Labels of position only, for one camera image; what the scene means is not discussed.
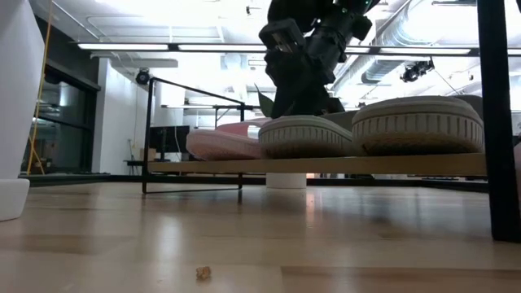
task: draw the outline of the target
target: wall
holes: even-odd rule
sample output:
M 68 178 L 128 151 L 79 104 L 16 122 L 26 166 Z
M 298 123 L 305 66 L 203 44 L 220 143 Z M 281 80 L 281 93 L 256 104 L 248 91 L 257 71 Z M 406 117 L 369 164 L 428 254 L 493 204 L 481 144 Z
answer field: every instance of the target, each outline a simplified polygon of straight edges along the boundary
M 99 60 L 102 90 L 96 103 L 93 172 L 124 175 L 129 168 L 130 144 L 139 158 L 145 140 L 148 94 L 115 70 L 109 59 Z
M 45 38 L 47 22 L 35 16 L 40 33 Z M 98 58 L 90 58 L 90 52 L 81 50 L 65 33 L 51 27 L 49 52 L 47 58 L 74 73 L 75 77 L 83 77 L 98 83 Z

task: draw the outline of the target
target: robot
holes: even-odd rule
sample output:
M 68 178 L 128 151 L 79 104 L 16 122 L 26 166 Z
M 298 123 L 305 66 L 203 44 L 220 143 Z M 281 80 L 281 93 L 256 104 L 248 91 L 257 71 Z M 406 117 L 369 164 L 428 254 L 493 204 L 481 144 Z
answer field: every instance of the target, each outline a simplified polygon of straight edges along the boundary
M 273 0 L 259 37 L 266 73 L 277 87 L 271 118 L 313 115 L 328 107 L 325 85 L 347 59 L 347 44 L 372 27 L 364 14 L 379 0 Z

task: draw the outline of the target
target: wooden board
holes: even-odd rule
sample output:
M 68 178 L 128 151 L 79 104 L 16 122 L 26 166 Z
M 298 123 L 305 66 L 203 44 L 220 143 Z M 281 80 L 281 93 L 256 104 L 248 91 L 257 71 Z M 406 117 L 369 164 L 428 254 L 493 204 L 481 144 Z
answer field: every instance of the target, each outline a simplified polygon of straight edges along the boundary
M 155 162 L 149 163 L 148 168 L 149 172 L 194 173 L 346 173 L 450 176 L 484 176 L 487 174 L 484 154 Z

